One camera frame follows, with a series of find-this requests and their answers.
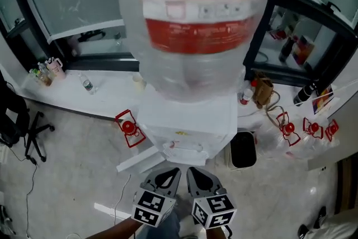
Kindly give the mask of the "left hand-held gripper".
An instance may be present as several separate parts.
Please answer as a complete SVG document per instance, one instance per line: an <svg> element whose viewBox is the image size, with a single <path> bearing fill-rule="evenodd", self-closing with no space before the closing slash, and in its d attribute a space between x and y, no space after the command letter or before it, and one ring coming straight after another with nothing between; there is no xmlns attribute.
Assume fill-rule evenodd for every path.
<svg viewBox="0 0 358 239"><path fill-rule="evenodd" d="M135 193L131 219L152 227L158 227L174 209L181 170L173 168L153 170L140 184ZM168 187L161 188L167 181Z"/></svg>

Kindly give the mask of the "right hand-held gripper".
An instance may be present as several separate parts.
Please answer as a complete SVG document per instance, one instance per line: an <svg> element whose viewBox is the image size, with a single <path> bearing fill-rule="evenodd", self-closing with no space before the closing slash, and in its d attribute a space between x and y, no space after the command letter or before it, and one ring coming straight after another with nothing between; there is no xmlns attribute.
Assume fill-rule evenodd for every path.
<svg viewBox="0 0 358 239"><path fill-rule="evenodd" d="M189 167L186 174L188 192L193 197L191 215L205 229L227 226L237 212L220 180L207 170Z"/></svg>

